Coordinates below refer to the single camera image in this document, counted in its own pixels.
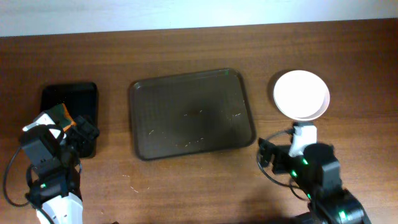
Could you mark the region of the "green orange sponge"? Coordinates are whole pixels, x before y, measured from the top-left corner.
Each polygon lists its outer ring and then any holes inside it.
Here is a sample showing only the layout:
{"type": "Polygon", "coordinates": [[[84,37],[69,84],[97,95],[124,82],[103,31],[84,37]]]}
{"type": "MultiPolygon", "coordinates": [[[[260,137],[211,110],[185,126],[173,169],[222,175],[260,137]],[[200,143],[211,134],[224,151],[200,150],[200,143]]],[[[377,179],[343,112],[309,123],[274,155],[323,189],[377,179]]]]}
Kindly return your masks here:
{"type": "Polygon", "coordinates": [[[64,103],[58,104],[45,111],[52,121],[62,127],[63,131],[68,131],[72,126],[76,126],[76,122],[70,116],[64,103]]]}

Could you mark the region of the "white plate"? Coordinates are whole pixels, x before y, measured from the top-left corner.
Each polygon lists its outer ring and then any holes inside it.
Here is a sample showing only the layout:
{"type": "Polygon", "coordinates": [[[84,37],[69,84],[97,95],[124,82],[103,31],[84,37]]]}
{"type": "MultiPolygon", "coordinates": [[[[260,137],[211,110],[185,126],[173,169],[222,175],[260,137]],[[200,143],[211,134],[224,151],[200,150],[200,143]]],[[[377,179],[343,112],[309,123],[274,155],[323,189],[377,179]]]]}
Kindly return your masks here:
{"type": "Polygon", "coordinates": [[[300,107],[294,111],[293,118],[299,121],[314,120],[323,115],[328,107],[328,103],[320,105],[305,105],[304,107],[300,107]]]}
{"type": "Polygon", "coordinates": [[[316,74],[305,70],[292,70],[277,79],[272,97],[279,111],[293,118],[296,109],[305,105],[330,105],[330,91],[326,83],[316,74]]]}

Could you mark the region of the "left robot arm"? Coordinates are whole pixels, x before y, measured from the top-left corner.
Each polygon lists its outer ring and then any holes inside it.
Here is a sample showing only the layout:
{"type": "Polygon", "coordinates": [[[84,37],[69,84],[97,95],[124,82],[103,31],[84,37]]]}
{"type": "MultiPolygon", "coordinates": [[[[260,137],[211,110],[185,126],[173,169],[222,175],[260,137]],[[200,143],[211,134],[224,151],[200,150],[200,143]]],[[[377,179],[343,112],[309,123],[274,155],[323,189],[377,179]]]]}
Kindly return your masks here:
{"type": "Polygon", "coordinates": [[[30,160],[25,197],[41,223],[83,222],[80,153],[93,147],[100,132],[88,116],[74,122],[66,131],[60,123],[39,124],[19,140],[30,160]]]}

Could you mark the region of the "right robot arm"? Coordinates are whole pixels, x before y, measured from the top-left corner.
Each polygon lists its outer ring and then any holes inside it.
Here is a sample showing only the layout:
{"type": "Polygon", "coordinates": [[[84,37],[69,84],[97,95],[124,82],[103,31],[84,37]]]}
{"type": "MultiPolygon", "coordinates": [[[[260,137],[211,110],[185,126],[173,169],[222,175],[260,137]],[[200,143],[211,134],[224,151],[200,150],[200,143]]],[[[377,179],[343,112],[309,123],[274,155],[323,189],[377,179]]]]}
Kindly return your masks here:
{"type": "Polygon", "coordinates": [[[340,163],[334,147],[324,143],[304,147],[302,156],[290,157],[289,146],[276,146],[260,138],[257,164],[274,165],[274,174],[289,174],[309,199],[307,213],[289,219],[290,223],[366,224],[370,219],[359,200],[343,188],[340,163]]]}

